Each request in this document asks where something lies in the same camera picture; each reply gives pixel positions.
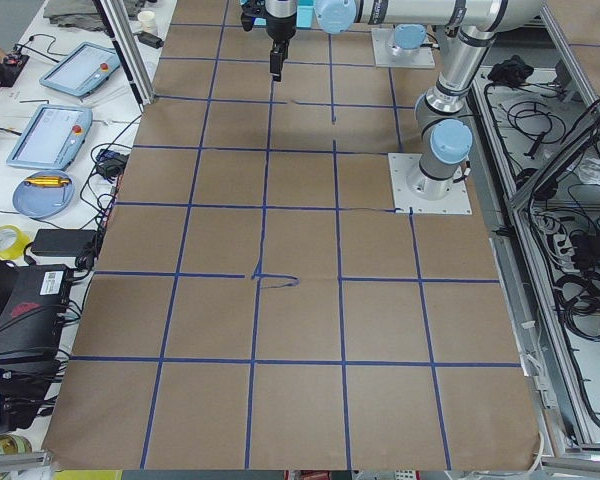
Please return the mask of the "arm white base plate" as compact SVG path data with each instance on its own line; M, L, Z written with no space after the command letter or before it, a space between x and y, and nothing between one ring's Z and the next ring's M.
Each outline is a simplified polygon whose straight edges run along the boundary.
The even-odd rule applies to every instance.
M377 67L429 69L435 67L427 30L421 24L398 24L371 30Z
M433 180L420 169L420 154L390 153L393 209L401 214L471 215L460 166L446 180Z

